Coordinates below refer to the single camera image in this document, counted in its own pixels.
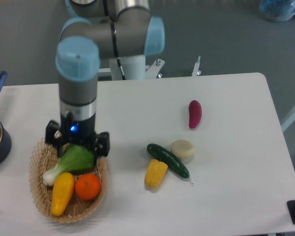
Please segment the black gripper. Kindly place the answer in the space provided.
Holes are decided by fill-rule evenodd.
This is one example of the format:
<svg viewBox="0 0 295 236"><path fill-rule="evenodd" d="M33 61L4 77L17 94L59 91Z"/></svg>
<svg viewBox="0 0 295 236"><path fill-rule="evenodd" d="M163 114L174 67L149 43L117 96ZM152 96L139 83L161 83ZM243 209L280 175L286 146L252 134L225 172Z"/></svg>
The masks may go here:
<svg viewBox="0 0 295 236"><path fill-rule="evenodd" d="M53 146L58 157L62 156L63 146L67 143L84 146L92 152L96 163L98 158L109 154L110 134L95 132L95 117L96 113L86 120L76 121L69 112L67 117L60 115L61 125L50 120L45 129L45 143Z"/></svg>

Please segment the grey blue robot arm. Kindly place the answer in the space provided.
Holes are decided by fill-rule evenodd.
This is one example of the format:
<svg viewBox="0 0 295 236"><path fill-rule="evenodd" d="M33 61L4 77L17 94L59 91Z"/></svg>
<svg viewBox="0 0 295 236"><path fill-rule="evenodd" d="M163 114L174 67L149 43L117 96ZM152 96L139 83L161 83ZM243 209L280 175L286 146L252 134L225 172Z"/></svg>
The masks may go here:
<svg viewBox="0 0 295 236"><path fill-rule="evenodd" d="M165 47L160 17L146 0L68 0L71 18L57 46L60 122L46 126L45 142L62 156L67 143L107 156L109 134L95 132L98 72L102 59L156 55Z"/></svg>

